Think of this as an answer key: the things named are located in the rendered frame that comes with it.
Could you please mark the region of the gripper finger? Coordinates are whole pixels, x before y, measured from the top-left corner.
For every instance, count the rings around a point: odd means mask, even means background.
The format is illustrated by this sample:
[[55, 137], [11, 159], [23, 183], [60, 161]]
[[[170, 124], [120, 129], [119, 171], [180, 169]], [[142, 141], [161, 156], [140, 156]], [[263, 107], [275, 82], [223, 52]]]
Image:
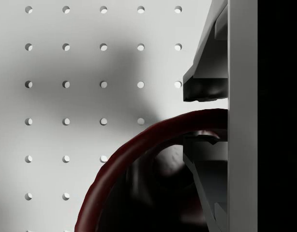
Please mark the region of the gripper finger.
[[185, 102], [228, 97], [228, 0], [212, 0], [192, 66], [183, 76]]
[[185, 135], [183, 161], [193, 174], [209, 232], [227, 232], [227, 140]]

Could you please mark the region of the red mug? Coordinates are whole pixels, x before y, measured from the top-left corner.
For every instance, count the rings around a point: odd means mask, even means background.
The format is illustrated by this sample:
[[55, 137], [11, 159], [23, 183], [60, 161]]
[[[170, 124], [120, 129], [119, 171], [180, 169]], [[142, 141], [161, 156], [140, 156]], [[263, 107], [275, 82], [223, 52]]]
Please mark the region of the red mug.
[[85, 195], [74, 232], [98, 232], [105, 201], [116, 180], [147, 150], [189, 132], [227, 129], [228, 111], [220, 108], [191, 111], [146, 128], [117, 149], [100, 168]]

